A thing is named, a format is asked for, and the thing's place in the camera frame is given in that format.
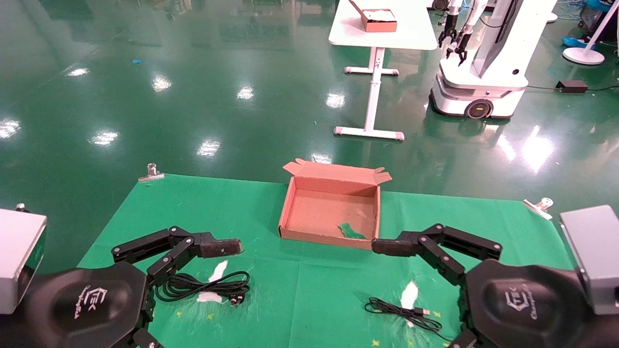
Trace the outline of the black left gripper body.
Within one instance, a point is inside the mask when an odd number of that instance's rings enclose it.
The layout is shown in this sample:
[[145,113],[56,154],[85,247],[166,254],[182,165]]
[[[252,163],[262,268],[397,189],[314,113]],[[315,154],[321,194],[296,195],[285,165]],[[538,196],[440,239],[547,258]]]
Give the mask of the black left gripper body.
[[147,329],[154,300],[147,275],[128,262],[33,278],[19,306],[22,348],[128,348]]

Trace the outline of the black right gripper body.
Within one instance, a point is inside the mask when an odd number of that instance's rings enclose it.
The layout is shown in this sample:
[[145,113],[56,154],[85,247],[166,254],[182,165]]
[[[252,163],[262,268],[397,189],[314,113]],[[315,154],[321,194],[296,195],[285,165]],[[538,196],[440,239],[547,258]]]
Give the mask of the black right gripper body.
[[575,271],[487,260],[464,277],[475,348],[598,348],[599,320]]

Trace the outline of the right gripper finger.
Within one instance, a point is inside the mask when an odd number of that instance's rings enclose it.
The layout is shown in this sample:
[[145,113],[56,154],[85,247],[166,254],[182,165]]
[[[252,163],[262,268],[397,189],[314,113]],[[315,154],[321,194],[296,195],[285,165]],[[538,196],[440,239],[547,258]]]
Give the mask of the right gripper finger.
[[436,223],[420,232],[402,231],[396,239],[375,238],[374,253],[388,256],[420,256],[453,286],[462,286],[466,269],[443,247],[484,261],[499,260],[502,245],[459,229]]
[[450,344],[449,348],[472,348],[478,341],[477,335],[469,330],[463,329]]

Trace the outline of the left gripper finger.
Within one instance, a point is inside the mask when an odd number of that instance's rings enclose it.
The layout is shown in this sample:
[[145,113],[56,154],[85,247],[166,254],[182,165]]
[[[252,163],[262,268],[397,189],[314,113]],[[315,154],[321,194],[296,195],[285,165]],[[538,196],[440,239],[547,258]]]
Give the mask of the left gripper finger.
[[161,344],[147,329],[134,330],[128,339],[129,348],[159,348]]
[[216,239],[209,232],[190,233],[178,226],[142,236],[112,248],[114,262],[136,263],[162,255],[147,269],[147,282],[163,286],[193,258],[217,258],[241,253],[237,238]]

